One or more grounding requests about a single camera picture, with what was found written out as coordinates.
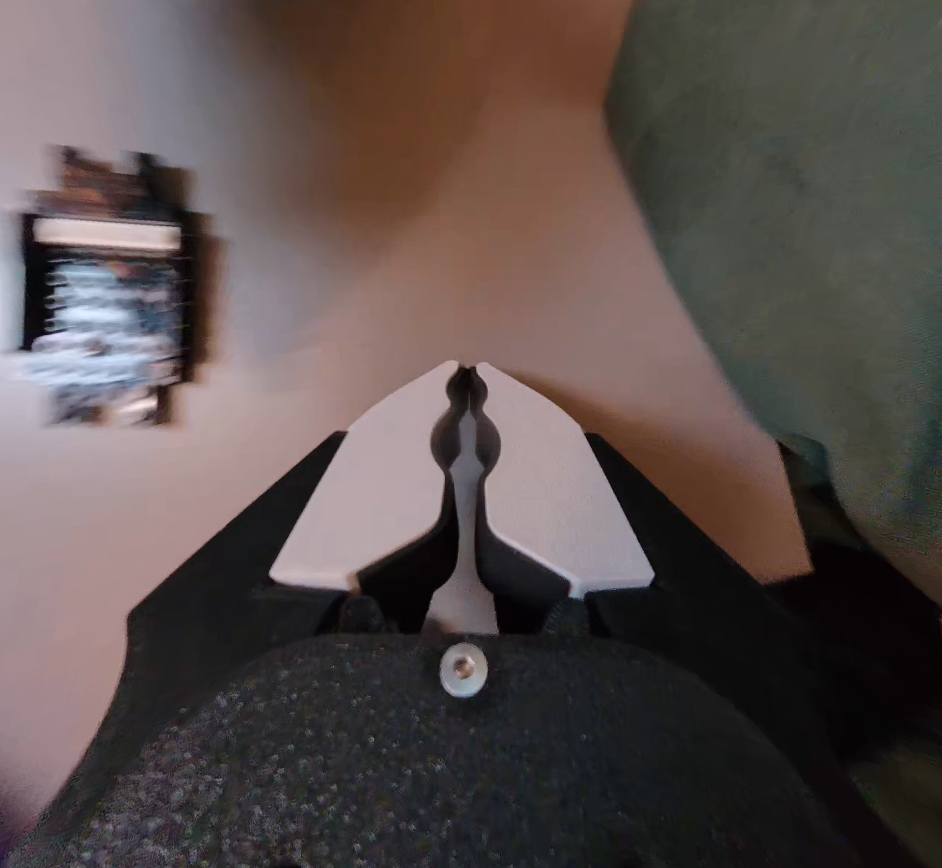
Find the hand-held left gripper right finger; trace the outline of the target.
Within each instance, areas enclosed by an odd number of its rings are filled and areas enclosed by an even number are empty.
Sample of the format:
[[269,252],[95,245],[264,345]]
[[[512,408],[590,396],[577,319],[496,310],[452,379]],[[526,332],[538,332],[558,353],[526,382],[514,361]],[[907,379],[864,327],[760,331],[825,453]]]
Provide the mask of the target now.
[[582,427],[491,364],[473,374],[477,571],[496,596],[645,589],[652,568]]

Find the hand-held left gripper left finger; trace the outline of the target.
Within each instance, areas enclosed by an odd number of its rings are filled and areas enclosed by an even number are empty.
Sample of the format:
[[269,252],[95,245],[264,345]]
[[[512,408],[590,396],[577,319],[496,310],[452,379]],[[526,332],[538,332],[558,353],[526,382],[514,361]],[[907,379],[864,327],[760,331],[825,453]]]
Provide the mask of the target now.
[[384,397],[341,439],[269,570],[276,583],[353,591],[360,575],[430,537],[461,453],[463,367],[444,362]]

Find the black lego car chassis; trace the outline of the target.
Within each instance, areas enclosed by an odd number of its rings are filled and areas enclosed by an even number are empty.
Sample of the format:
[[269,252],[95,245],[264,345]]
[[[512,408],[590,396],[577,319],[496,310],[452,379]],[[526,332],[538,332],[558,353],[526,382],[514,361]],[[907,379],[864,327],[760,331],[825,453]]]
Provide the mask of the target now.
[[50,425],[169,425],[210,344],[215,250],[190,173],[53,149],[56,186],[20,218],[22,380]]

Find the person's torso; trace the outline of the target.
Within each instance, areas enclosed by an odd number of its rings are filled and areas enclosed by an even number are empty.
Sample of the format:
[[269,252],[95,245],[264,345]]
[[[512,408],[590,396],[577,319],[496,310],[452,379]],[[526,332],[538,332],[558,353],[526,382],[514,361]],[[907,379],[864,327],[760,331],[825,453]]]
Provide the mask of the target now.
[[941,0],[635,0],[611,142],[742,403],[940,603]]

